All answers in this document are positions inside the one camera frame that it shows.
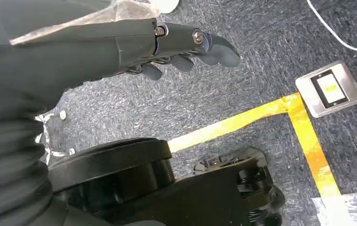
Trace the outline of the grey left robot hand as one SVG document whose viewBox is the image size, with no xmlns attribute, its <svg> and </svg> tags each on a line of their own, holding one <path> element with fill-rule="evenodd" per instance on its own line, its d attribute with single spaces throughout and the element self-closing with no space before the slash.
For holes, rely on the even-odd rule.
<svg viewBox="0 0 357 226">
<path fill-rule="evenodd" d="M 122 73 L 158 80 L 157 64 L 190 71 L 191 58 L 235 67 L 223 37 L 157 21 L 136 0 L 0 0 L 0 121 L 47 112 L 87 81 Z"/>
</svg>

